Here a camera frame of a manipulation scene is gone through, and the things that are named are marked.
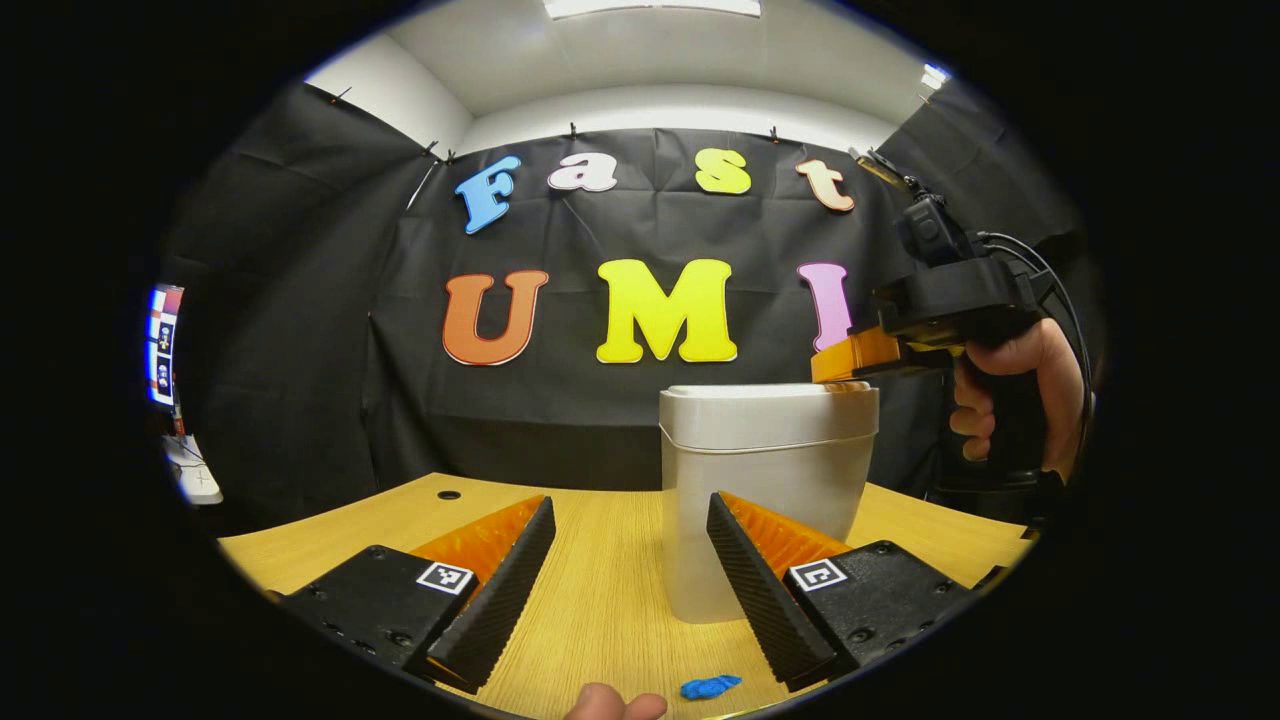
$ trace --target hand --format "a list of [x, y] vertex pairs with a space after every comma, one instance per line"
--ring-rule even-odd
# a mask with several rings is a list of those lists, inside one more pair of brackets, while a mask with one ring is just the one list
[[625, 705], [618, 691], [604, 683], [588, 683], [564, 720], [658, 720], [666, 714], [667, 701], [662, 696], [644, 693]]
[[965, 343], [965, 357], [968, 361], [961, 359], [956, 364], [956, 402], [960, 407], [951, 414], [951, 429], [972, 436], [964, 443], [965, 459], [987, 457], [991, 433], [997, 423], [991, 393], [978, 386], [969, 363], [988, 375], [1019, 375], [1036, 370], [1048, 427], [1041, 469], [1056, 471], [1065, 482], [1071, 475], [1080, 439], [1084, 379], [1062, 328], [1044, 319], [996, 348]]

